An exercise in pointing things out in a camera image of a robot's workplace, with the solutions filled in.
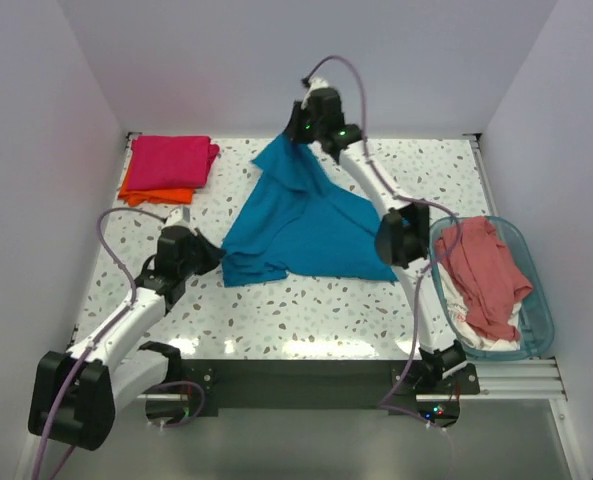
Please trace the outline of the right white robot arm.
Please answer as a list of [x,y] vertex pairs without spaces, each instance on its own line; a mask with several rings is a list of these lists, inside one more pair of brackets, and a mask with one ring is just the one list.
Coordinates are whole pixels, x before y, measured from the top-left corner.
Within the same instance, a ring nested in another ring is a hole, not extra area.
[[363,133],[345,121],[339,92],[319,78],[307,80],[304,98],[294,102],[285,133],[297,144],[318,143],[357,182],[380,219],[375,250],[399,280],[413,313],[412,354],[420,358],[405,369],[418,386],[445,392],[467,365],[456,334],[437,325],[442,305],[430,264],[430,205],[395,184],[368,151]]

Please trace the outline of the blue t shirt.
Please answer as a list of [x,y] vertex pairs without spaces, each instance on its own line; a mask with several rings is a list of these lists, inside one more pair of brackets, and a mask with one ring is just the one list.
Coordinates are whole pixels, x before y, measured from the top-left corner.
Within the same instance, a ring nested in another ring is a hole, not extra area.
[[376,210],[332,182],[308,146],[279,135],[253,163],[261,175],[222,243],[226,286],[289,274],[396,279],[376,253]]

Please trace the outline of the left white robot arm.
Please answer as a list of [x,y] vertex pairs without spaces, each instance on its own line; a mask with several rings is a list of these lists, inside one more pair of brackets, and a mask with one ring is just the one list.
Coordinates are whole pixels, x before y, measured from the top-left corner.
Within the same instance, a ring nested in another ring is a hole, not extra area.
[[200,231],[163,228],[155,254],[110,317],[67,351],[49,351],[38,362],[29,432],[93,451],[141,391],[176,390],[183,380],[179,350],[139,341],[182,298],[187,280],[215,270],[224,255]]

